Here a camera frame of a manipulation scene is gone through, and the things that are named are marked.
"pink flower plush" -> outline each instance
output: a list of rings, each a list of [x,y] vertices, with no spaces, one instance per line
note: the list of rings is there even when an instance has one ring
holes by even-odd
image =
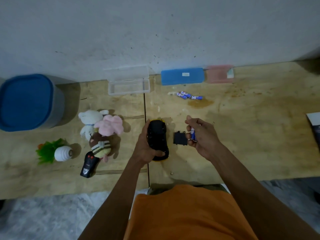
[[[102,136],[120,135],[123,132],[122,119],[108,114],[101,121],[96,122],[94,128],[99,128],[99,134]]]

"person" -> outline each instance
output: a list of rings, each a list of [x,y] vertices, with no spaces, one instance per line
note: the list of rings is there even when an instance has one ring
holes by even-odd
[[[121,177],[79,240],[319,239],[219,141],[212,124],[190,116],[185,122],[197,138],[192,141],[187,133],[188,145],[213,164],[231,194],[191,185],[176,185],[158,195],[139,194],[129,220],[140,169],[164,154],[148,145],[148,120]]]

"orange shirt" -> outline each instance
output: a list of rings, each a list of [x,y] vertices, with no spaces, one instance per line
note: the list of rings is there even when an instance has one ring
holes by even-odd
[[[231,194],[191,185],[137,195],[124,239],[258,240]]]

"hand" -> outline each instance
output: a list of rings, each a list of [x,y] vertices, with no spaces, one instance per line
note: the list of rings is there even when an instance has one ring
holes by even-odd
[[[150,163],[155,156],[162,157],[165,155],[164,152],[159,150],[156,151],[149,146],[147,141],[149,124],[150,120],[147,120],[146,124],[142,128],[142,132],[139,135],[136,147],[134,148],[133,154],[131,156],[133,160],[140,162],[142,164],[142,167],[145,164]]]
[[[211,160],[215,153],[215,148],[221,145],[214,126],[202,119],[193,119],[190,115],[186,117],[185,121],[187,131],[194,129],[197,141],[191,140],[190,133],[186,134],[188,145],[195,147],[198,153],[207,160]]]

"forearm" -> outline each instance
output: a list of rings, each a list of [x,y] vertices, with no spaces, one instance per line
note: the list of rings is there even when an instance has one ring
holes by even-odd
[[[79,240],[123,239],[142,165],[131,158],[106,201],[90,220]]]
[[[319,239],[319,235],[279,201],[222,144],[210,158],[260,240]]]

